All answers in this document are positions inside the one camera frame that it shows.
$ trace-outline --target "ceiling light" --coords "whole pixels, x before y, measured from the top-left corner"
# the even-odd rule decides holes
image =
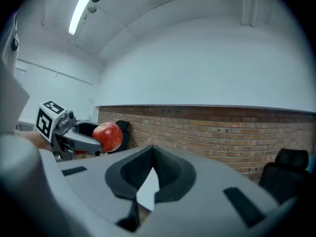
[[[69,26],[69,30],[68,30],[68,33],[70,33],[71,35],[75,35],[79,20],[81,18],[81,15],[83,14],[83,11],[84,11],[84,9],[87,6],[89,1],[90,0],[79,0],[78,1],[76,8],[75,8],[75,11],[74,11],[74,14],[73,14],[73,17],[71,18],[71,22],[70,22],[70,26]]]

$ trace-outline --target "black rubber surface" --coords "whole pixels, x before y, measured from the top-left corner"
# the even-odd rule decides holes
[[[157,173],[160,188],[155,202],[180,199],[196,180],[191,163],[156,146],[148,146],[115,162],[106,171],[105,180],[117,197],[134,200],[152,168]]]
[[[87,170],[85,167],[80,166],[80,167],[76,167],[76,168],[69,168],[69,169],[62,170],[62,172],[63,172],[64,176],[69,176],[69,175],[73,175],[73,174],[76,174],[79,172],[83,172],[85,170]]]
[[[240,189],[231,187],[223,190],[223,192],[248,227],[253,227],[265,218]]]

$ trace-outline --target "white ceiling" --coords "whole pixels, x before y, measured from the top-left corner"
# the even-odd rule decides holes
[[[100,0],[94,14],[85,13],[75,36],[68,27],[78,0],[46,0],[44,27],[63,39],[74,41],[78,48],[103,65],[127,46],[159,28],[194,18],[232,17],[241,22],[242,11],[251,18],[253,0]],[[258,0],[256,23],[289,30],[291,17],[278,0]]]

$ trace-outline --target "robotic arm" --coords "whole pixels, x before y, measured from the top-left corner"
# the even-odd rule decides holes
[[[102,142],[92,138],[97,123],[77,120],[73,111],[53,101],[39,105],[36,130],[51,144],[63,160],[74,158],[76,151],[99,156]]]

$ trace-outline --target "red apple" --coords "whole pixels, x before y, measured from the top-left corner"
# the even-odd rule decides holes
[[[102,152],[111,152],[118,149],[123,141],[120,127],[113,122],[105,122],[96,127],[92,137],[102,142]]]

